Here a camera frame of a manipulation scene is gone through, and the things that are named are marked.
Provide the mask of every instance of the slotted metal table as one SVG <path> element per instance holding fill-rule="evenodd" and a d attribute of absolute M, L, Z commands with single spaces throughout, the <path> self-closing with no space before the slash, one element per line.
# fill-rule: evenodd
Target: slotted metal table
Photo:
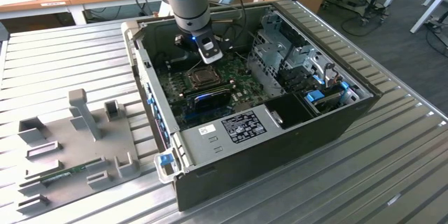
<path fill-rule="evenodd" d="M 158 152 L 139 97 L 120 23 L 14 34 L 0 56 L 0 220 L 16 212 L 24 143 L 14 124 L 70 116 L 67 90 L 83 87 L 90 109 L 126 104 L 143 175 L 30 218 L 27 223 L 438 223 L 448 221 L 448 127 L 443 113 L 312 12 L 279 3 L 384 92 L 343 136 L 235 191 L 179 212 L 159 182 Z"/>

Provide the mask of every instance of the white sticker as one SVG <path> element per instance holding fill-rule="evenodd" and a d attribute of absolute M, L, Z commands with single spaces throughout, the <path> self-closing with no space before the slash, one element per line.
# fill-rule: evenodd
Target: white sticker
<path fill-rule="evenodd" d="M 66 2 L 43 3 L 42 6 L 66 5 Z"/>
<path fill-rule="evenodd" d="M 215 126 L 212 124 L 206 126 L 206 127 L 199 128 L 199 133 L 202 135 L 206 135 L 207 133 L 214 132 L 214 131 L 216 131 L 216 129 L 215 129 Z"/>

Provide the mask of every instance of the green circuit board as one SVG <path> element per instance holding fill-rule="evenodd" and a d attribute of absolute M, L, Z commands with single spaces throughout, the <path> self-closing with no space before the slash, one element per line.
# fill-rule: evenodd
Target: green circuit board
<path fill-rule="evenodd" d="M 232 113 L 244 111 L 262 104 L 270 98 L 263 90 L 263 85 L 260 85 L 248 71 L 246 59 L 234 54 L 228 54 L 212 64 L 212 67 L 222 81 L 219 88 L 208 89 L 195 87 L 190 77 L 195 69 L 159 74 L 159 81 L 172 107 L 178 124 L 183 130 L 231 115 Z M 231 90 L 232 97 L 230 103 L 204 113 L 190 114 L 187 112 L 190 106 L 188 98 L 194 96 L 198 97 L 200 94 L 212 93 L 220 89 Z"/>

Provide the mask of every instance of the gray floor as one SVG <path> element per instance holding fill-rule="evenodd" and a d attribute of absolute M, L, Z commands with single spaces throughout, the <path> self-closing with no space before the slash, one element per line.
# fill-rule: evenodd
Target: gray floor
<path fill-rule="evenodd" d="M 439 109 L 448 114 L 448 58 L 442 56 L 427 44 L 427 29 L 418 34 L 410 32 L 415 22 L 426 11 L 424 0 L 395 0 L 391 6 L 391 16 L 386 24 L 368 36 L 355 37 L 342 29 L 342 23 L 356 14 L 336 6 L 320 10 L 320 17 L 340 31 L 348 39 L 375 58 L 375 60 L 415 89 Z M 442 15 L 448 8 L 440 6 L 435 14 Z M 356 21 L 344 27 L 360 32 Z M 430 35 L 430 41 L 443 51 L 436 38 Z"/>

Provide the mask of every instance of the barcode label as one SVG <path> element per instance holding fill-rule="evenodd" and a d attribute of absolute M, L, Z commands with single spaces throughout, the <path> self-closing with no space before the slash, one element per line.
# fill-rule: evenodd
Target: barcode label
<path fill-rule="evenodd" d="M 52 3 L 40 4 L 40 5 L 42 6 L 66 5 L 66 2 L 52 2 Z"/>

